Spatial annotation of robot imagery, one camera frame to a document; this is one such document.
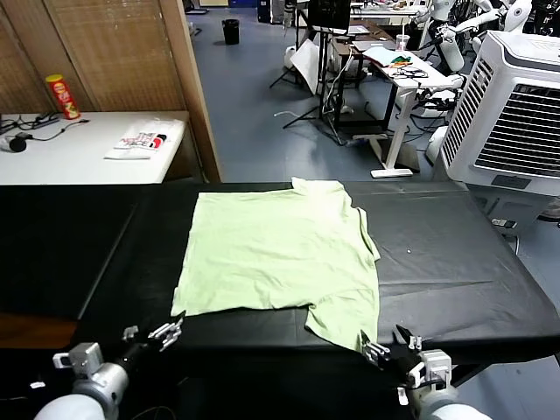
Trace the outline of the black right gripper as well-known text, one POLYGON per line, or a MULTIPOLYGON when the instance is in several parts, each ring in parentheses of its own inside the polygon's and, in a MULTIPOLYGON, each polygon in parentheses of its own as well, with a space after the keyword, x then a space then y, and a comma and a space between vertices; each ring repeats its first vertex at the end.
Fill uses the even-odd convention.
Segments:
POLYGON ((413 334, 402 325, 395 325, 398 332, 394 336, 393 346, 385 347, 374 343, 368 335, 360 331, 360 353, 371 364, 393 376, 399 385, 414 388, 419 381, 422 359, 418 351, 423 349, 423 338, 413 334))

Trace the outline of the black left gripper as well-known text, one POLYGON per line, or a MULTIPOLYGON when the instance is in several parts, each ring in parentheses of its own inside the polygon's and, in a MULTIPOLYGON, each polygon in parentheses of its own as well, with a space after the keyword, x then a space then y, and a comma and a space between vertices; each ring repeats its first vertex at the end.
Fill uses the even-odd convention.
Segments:
POLYGON ((140 330, 138 325, 126 327, 122 340, 143 340, 130 343, 116 364, 131 375, 149 358, 165 351, 174 344, 182 333, 183 319, 172 319, 151 331, 140 330))

